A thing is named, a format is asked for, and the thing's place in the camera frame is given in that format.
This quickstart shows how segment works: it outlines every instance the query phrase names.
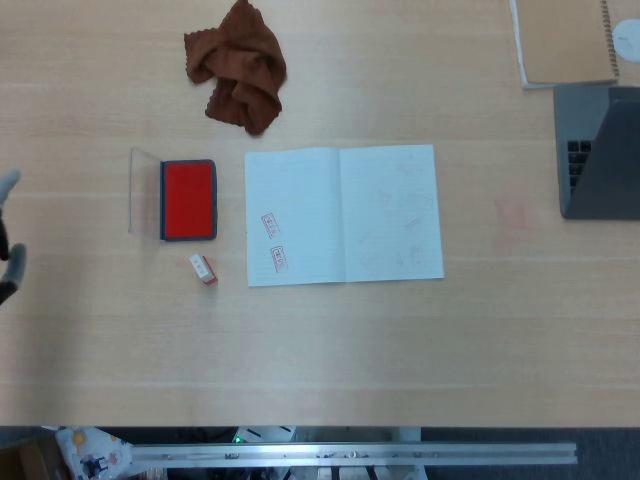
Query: white paper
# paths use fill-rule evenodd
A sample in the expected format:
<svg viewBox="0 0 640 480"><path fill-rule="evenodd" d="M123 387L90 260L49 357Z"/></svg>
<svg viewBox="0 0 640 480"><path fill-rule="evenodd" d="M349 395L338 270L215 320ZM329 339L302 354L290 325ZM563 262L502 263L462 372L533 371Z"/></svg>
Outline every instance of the white paper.
<svg viewBox="0 0 640 480"><path fill-rule="evenodd" d="M511 4L511 17L513 20L513 33L516 39L516 54L518 57L518 67L520 68L520 79L522 81L522 88L525 89L538 89L538 88L550 88L554 85L551 83L532 83L529 82L527 77L527 68L524 64L524 52L522 50L522 39L520 38L520 17L518 16L518 0L510 0Z"/></svg>
<svg viewBox="0 0 640 480"><path fill-rule="evenodd" d="M640 63L640 18L629 18L616 26L613 46L627 62Z"/></svg>
<svg viewBox="0 0 640 480"><path fill-rule="evenodd" d="M248 153L249 286L442 278L430 145Z"/></svg>

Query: spiral notebook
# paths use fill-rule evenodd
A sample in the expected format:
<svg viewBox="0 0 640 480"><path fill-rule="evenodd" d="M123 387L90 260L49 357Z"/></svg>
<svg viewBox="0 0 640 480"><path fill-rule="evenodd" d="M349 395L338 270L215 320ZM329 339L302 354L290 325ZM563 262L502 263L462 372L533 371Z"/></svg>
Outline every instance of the spiral notebook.
<svg viewBox="0 0 640 480"><path fill-rule="evenodd" d="M510 0L524 88L618 77L607 0Z"/></svg>

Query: wooden table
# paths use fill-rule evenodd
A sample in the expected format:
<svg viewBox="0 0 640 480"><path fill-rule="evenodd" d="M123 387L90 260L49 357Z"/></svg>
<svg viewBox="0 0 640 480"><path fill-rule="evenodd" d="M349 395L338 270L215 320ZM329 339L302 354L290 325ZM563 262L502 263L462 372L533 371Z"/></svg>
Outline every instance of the wooden table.
<svg viewBox="0 0 640 480"><path fill-rule="evenodd" d="M230 2L2 3L29 264L0 313L1 423L640 425L640 223L560 217L551 93L520 87L506 0L256 0L289 67L260 139L205 118L212 85L184 72L182 33ZM446 280L247 287L246 151L402 143L436 145ZM216 161L217 240L127 233L134 145Z"/></svg>

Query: red stamp mark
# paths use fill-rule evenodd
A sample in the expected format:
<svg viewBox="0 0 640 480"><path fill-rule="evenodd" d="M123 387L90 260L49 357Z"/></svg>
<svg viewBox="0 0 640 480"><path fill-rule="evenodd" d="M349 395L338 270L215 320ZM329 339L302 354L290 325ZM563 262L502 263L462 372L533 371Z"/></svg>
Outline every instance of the red stamp mark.
<svg viewBox="0 0 640 480"><path fill-rule="evenodd" d="M280 227L278 226L278 222L276 222L276 217L273 216L273 213L263 215L262 224L264 225L269 238L274 238L280 235Z"/></svg>
<svg viewBox="0 0 640 480"><path fill-rule="evenodd" d="M517 196L503 196L495 201L497 224L493 238L493 251L509 254L517 250L522 232L535 226L532 210Z"/></svg>
<svg viewBox="0 0 640 480"><path fill-rule="evenodd" d="M271 258L273 258L273 266L276 267L276 272L280 273L289 268L287 257L284 255L284 248L273 247L271 249Z"/></svg>

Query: crumpled towel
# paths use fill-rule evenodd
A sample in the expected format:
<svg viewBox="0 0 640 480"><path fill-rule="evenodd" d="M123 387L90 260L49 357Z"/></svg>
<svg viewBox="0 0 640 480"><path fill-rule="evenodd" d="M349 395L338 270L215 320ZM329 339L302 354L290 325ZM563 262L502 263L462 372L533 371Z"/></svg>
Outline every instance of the crumpled towel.
<svg viewBox="0 0 640 480"><path fill-rule="evenodd" d="M205 114L260 135L282 110L287 67L278 40L248 0L237 0L219 28L185 34L187 76L218 77Z"/></svg>

